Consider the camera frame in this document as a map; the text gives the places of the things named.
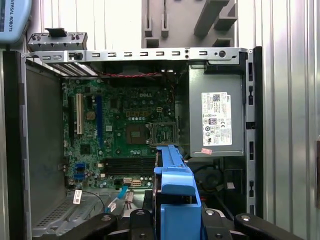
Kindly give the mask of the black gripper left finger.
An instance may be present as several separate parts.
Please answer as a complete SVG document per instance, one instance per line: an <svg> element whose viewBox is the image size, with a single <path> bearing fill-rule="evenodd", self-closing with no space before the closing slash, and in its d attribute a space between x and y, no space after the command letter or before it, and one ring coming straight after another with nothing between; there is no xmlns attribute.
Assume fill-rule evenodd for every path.
<svg viewBox="0 0 320 240"><path fill-rule="evenodd" d="M112 214L98 217L92 224L87 240L151 240L152 214L146 209L135 209L121 218Z"/></svg>

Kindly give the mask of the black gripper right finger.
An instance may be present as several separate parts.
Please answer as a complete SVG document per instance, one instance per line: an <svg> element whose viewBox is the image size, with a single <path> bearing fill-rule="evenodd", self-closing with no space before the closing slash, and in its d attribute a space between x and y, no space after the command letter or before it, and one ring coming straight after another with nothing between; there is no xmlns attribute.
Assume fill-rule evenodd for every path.
<svg viewBox="0 0 320 240"><path fill-rule="evenodd" d="M233 220L222 211L202 210L201 238L203 240L300 240L288 232L256 215L240 213Z"/></svg>

